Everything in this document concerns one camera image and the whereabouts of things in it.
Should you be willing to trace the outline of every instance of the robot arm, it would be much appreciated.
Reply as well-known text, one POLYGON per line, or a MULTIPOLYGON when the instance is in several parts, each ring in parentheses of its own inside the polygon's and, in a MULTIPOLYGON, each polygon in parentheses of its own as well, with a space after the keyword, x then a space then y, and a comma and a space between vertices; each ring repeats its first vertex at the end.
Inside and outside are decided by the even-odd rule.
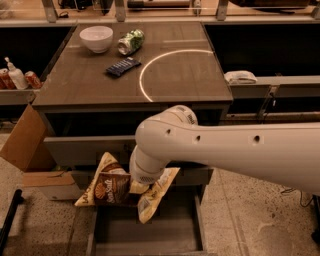
POLYGON ((143 121, 136 143, 130 172, 144 184, 188 161, 320 195, 320 123, 199 126, 179 105, 143 121))

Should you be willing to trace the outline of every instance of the white bottle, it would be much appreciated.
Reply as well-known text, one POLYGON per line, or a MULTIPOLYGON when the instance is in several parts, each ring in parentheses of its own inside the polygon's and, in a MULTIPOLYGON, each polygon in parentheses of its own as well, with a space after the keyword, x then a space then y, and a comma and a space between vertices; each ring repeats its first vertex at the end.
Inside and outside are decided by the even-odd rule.
POLYGON ((24 90, 28 88, 28 83, 26 78, 24 77, 22 71, 16 68, 9 60, 8 57, 4 58, 7 61, 8 69, 9 69, 9 76, 17 89, 24 90))

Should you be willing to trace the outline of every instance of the green can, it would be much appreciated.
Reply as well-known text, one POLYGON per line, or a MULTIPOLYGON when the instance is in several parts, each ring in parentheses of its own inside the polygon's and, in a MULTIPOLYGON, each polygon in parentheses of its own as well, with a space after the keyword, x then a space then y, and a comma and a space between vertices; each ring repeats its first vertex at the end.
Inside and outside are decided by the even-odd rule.
POLYGON ((134 29, 121 37, 118 41, 118 50, 122 55, 130 55, 137 51, 144 42, 144 33, 134 29))

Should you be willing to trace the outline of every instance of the dark countertop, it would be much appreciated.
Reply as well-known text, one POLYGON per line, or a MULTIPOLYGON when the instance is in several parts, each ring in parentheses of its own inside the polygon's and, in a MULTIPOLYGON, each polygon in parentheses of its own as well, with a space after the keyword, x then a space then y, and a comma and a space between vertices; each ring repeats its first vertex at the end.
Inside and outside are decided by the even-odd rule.
POLYGON ((225 83, 220 65, 199 22, 110 23, 114 37, 111 48, 102 54, 86 49, 79 37, 82 29, 94 24, 77 26, 70 41, 57 60, 51 74, 33 102, 38 110, 100 108, 118 104, 148 103, 228 103, 232 94, 225 83), (141 66, 120 78, 106 75, 105 70, 124 59, 117 49, 118 39, 139 28, 145 33, 142 48, 131 57, 141 66), (139 85, 141 77, 144 96, 139 85))

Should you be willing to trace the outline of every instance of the soda can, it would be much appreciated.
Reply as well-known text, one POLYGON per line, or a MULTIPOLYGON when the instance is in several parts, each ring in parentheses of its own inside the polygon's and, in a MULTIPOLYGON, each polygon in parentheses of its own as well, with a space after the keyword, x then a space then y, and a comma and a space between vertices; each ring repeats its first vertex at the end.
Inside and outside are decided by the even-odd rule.
POLYGON ((15 84, 9 76, 9 70, 7 68, 0 69, 0 80, 5 84, 7 89, 16 89, 15 84))
POLYGON ((130 55, 137 51, 144 42, 144 33, 134 29, 118 40, 118 50, 122 55, 130 55))
POLYGON ((0 78, 0 90, 3 90, 3 89, 7 89, 7 86, 6 86, 6 84, 2 81, 2 79, 0 78))
POLYGON ((27 73, 25 73, 24 76, 28 84, 31 85, 33 89, 40 89, 42 87, 42 82, 40 81, 36 73, 34 73, 33 71, 28 71, 27 73))

